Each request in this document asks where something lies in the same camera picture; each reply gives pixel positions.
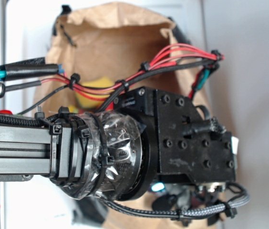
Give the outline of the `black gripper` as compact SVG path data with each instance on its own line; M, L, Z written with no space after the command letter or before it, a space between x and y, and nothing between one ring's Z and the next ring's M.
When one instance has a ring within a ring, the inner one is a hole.
M114 109L144 128L140 187L154 179L194 186L236 180L232 134L189 98L141 87L120 95Z

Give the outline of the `robot arm with taped wrist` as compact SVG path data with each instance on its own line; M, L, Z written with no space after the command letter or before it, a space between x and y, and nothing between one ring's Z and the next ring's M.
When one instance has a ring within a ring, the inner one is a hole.
M236 154L204 106L159 89L126 92L95 114L0 115L0 182L41 175L75 199L136 199L154 181L214 191L235 181Z

